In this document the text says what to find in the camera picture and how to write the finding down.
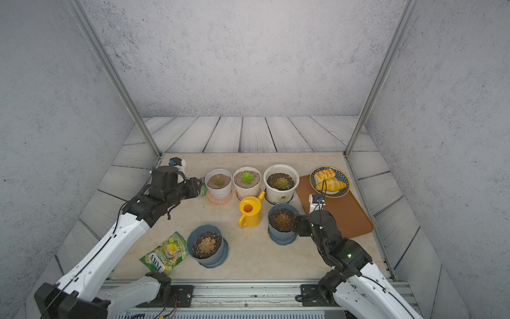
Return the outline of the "blue pot red succulent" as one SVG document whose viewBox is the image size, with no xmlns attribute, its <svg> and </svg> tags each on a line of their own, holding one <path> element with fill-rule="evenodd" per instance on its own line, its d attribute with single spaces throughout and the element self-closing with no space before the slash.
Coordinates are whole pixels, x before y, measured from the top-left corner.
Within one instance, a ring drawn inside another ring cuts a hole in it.
<svg viewBox="0 0 510 319">
<path fill-rule="evenodd" d="M 294 222 L 299 215 L 297 209 L 290 204 L 276 204 L 268 213 L 268 234 L 278 245 L 289 245 L 296 240 Z"/>
</svg>

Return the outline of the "small white pot pink-green succulent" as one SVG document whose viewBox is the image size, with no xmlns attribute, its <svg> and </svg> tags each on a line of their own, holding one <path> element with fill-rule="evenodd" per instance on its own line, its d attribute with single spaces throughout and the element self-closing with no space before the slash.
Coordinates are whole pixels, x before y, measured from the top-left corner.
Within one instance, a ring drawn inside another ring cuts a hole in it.
<svg viewBox="0 0 510 319">
<path fill-rule="evenodd" d="M 232 175 L 228 170 L 215 169 L 205 177 L 205 183 L 210 192 L 217 199 L 224 199 L 232 191 Z"/>
</svg>

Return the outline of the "yellow watering can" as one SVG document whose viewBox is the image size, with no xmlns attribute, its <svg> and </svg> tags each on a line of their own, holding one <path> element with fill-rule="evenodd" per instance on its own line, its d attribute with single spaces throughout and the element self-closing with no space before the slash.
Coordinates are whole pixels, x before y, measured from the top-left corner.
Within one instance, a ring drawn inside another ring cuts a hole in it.
<svg viewBox="0 0 510 319">
<path fill-rule="evenodd" d="M 265 192 L 262 191 L 258 197 L 248 196 L 241 200 L 239 209 L 241 217 L 239 219 L 239 227 L 244 229 L 246 227 L 256 227 L 262 220 L 262 202 Z"/>
</svg>

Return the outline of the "white pot bright green succulent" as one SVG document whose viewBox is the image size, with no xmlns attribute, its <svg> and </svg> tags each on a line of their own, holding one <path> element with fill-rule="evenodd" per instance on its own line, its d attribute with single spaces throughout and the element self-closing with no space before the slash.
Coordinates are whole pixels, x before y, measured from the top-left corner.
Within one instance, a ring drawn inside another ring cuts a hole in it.
<svg viewBox="0 0 510 319">
<path fill-rule="evenodd" d="M 261 173 L 254 167 L 241 167 L 233 174 L 233 183 L 238 199 L 260 195 Z"/>
</svg>

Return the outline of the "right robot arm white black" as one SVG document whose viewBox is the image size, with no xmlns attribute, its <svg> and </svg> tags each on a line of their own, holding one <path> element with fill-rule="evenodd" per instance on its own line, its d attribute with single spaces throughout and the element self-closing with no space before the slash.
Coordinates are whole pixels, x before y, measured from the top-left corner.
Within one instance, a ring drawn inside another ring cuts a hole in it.
<svg viewBox="0 0 510 319">
<path fill-rule="evenodd" d="M 368 252 L 341 234 L 330 212 L 316 210 L 295 217 L 294 232 L 310 237 L 331 267 L 319 280 L 315 294 L 296 296 L 299 303 L 337 304 L 356 318 L 422 317 L 388 282 Z"/>
</svg>

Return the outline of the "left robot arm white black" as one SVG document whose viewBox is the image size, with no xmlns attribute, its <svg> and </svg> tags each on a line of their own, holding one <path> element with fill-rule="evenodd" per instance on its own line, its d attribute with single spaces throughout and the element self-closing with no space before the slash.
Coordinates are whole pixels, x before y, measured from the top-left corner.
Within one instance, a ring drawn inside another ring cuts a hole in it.
<svg viewBox="0 0 510 319">
<path fill-rule="evenodd" d="M 203 182 L 187 178 L 185 163 L 151 171 L 151 182 L 120 208 L 114 226 L 71 271 L 56 283 L 42 284 L 34 298 L 41 318 L 114 318 L 144 303 L 177 305 L 171 279 L 158 271 L 100 292 L 103 283 L 128 250 L 159 218 L 169 216 L 183 200 L 201 195 Z"/>
</svg>

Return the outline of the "large white round pot succulent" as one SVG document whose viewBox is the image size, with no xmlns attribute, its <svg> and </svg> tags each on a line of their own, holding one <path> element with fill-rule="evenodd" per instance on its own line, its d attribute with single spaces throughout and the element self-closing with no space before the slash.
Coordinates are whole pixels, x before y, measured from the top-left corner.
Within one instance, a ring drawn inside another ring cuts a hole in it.
<svg viewBox="0 0 510 319">
<path fill-rule="evenodd" d="M 275 164 L 264 172 L 265 198 L 271 205 L 291 202 L 300 183 L 298 172 L 285 164 Z"/>
</svg>

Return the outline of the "brown tray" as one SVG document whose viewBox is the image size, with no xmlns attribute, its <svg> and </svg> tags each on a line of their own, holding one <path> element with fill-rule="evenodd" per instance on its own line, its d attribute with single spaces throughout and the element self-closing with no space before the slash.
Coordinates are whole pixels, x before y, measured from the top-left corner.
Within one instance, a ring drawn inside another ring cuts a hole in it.
<svg viewBox="0 0 510 319">
<path fill-rule="evenodd" d="M 309 175 L 301 176 L 300 183 L 296 188 L 305 213 L 309 215 L 309 196 L 316 194 L 317 190 L 312 186 Z M 352 192 L 340 198 L 325 198 L 324 210 L 329 211 L 335 218 L 338 230 L 344 237 L 354 239 L 355 237 L 372 233 L 373 224 L 365 213 Z"/>
</svg>

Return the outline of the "green orange snack packet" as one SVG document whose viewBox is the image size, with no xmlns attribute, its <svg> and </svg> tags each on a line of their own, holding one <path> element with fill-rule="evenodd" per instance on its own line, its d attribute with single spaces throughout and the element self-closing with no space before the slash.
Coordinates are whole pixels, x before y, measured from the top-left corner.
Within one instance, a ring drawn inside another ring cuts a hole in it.
<svg viewBox="0 0 510 319">
<path fill-rule="evenodd" d="M 201 195 L 201 196 L 206 196 L 206 195 L 207 195 L 207 192 L 208 192 L 207 184 L 202 183 L 202 184 L 201 184 L 201 192 L 200 192 L 200 195 Z"/>
</svg>

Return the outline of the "pink saucer under small pot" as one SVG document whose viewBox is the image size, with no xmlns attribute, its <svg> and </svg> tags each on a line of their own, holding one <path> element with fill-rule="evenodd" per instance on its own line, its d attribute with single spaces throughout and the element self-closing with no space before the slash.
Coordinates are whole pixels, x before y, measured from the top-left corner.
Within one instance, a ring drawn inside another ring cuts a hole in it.
<svg viewBox="0 0 510 319">
<path fill-rule="evenodd" d="M 232 191 L 224 199 L 217 199 L 210 192 L 207 193 L 206 198 L 213 205 L 225 205 L 232 199 Z"/>
</svg>

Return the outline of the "blue patterned plate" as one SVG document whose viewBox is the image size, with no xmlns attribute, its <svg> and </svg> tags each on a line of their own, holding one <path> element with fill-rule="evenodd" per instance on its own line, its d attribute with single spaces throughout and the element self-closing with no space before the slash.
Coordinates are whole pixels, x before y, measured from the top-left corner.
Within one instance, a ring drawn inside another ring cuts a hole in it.
<svg viewBox="0 0 510 319">
<path fill-rule="evenodd" d="M 310 177 L 309 177 L 309 181 L 313 187 L 314 190 L 317 191 L 317 193 L 323 193 L 326 197 L 328 198 L 341 198 L 343 197 L 344 195 L 346 195 L 349 190 L 350 190 L 350 181 L 349 181 L 349 178 L 340 170 L 334 168 L 334 167 L 329 167 L 329 168 L 332 168 L 333 170 L 336 171 L 336 179 L 340 180 L 340 181 L 343 181 L 347 184 L 347 188 L 344 189 L 344 190 L 341 190 L 341 191 L 338 191 L 336 193 L 333 193 L 333 192 L 322 192 L 322 191 L 318 191 L 316 189 L 316 181 L 314 179 L 314 175 L 316 173 L 317 170 L 321 170 L 323 167 L 318 167 L 317 169 L 313 170 L 312 173 L 310 174 Z"/>
</svg>

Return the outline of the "green yellow candy bag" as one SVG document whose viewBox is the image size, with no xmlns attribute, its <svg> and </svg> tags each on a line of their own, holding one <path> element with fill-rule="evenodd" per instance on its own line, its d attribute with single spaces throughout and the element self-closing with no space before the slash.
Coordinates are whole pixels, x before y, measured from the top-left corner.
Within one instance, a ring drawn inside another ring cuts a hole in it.
<svg viewBox="0 0 510 319">
<path fill-rule="evenodd" d="M 173 235 L 140 258 L 139 261 L 152 272 L 168 275 L 188 255 L 186 240 L 180 233 L 174 232 Z"/>
</svg>

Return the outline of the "front aluminium rail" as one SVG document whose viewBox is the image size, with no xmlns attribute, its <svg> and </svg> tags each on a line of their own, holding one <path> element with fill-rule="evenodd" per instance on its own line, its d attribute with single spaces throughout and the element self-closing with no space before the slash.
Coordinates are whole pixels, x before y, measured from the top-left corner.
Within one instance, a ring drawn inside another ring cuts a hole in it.
<svg viewBox="0 0 510 319">
<path fill-rule="evenodd" d="M 118 287 L 125 287 L 130 283 L 123 281 L 108 281 L 102 285 L 100 292 L 110 292 Z M 171 284 L 193 285 L 193 298 L 191 309 L 228 311 L 233 310 L 297 310 L 304 307 L 295 301 L 295 296 L 300 294 L 302 284 L 318 284 L 312 280 L 177 280 Z M 156 307 L 153 303 L 144 303 L 136 306 L 138 308 L 159 308 L 170 309 L 175 312 L 183 308 Z M 341 312 L 348 312 L 344 308 L 320 307 L 322 309 L 333 309 Z"/>
</svg>

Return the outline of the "aluminium frame post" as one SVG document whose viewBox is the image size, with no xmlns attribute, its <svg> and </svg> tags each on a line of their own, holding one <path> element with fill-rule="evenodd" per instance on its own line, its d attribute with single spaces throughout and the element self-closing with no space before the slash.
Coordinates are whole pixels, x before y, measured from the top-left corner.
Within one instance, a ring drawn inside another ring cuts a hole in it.
<svg viewBox="0 0 510 319">
<path fill-rule="evenodd" d="M 346 159 L 350 158 L 351 153 L 354 151 L 355 145 L 361 135 L 363 127 L 367 123 L 373 107 L 375 106 L 376 99 L 384 85 L 385 79 L 389 74 L 392 63 L 397 56 L 398 50 L 402 45 L 403 39 L 409 25 L 412 21 L 413 15 L 416 12 L 418 1 L 408 0 L 402 12 L 401 18 L 397 24 L 397 28 L 393 34 L 390 44 L 386 50 L 384 59 L 382 60 L 381 66 L 375 78 L 375 81 L 369 91 L 368 97 L 361 109 L 356 126 L 353 130 L 353 134 L 350 137 L 347 148 L 344 152 Z"/>
<path fill-rule="evenodd" d="M 156 144 L 152 134 L 150 133 L 147 125 L 143 121 L 138 109 L 136 108 L 133 99 L 131 98 L 129 92 L 126 89 L 125 84 L 120 78 L 118 71 L 116 70 L 111 58 L 109 57 L 106 49 L 104 48 L 101 40 L 99 39 L 96 31 L 92 23 L 90 22 L 82 4 L 78 0 L 66 0 L 66 6 L 69 8 L 71 14 L 73 15 L 78 27 L 82 31 L 85 39 L 90 45 L 91 49 L 94 51 L 94 54 L 100 61 L 104 71 L 106 72 L 107 77 L 109 78 L 111 84 L 115 88 L 119 97 L 121 98 L 124 106 L 126 107 L 128 113 L 130 114 L 132 120 L 134 121 L 136 127 L 141 132 L 145 141 L 149 144 L 151 151 L 155 154 L 156 158 L 159 159 L 162 156 L 162 151 Z"/>
</svg>

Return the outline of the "right aluminium frame post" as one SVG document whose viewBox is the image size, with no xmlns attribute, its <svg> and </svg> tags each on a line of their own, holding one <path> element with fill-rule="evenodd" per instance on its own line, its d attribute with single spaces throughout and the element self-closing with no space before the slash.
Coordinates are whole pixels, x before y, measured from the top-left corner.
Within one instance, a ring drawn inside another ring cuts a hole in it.
<svg viewBox="0 0 510 319">
<path fill-rule="evenodd" d="M 402 45 L 403 39 L 409 25 L 412 21 L 413 15 L 416 12 L 418 1 L 408 0 L 402 12 L 401 18 L 397 24 L 397 28 L 393 34 L 390 44 L 386 50 L 384 59 L 382 60 L 381 66 L 375 78 L 375 81 L 369 91 L 368 97 L 361 109 L 356 126 L 353 130 L 353 134 L 350 137 L 347 148 L 344 152 L 346 159 L 350 158 L 351 153 L 354 151 L 355 145 L 361 135 L 363 127 L 367 123 L 373 107 L 375 106 L 376 99 L 384 85 L 385 79 L 389 74 L 392 63 L 397 56 L 398 50 Z"/>
</svg>

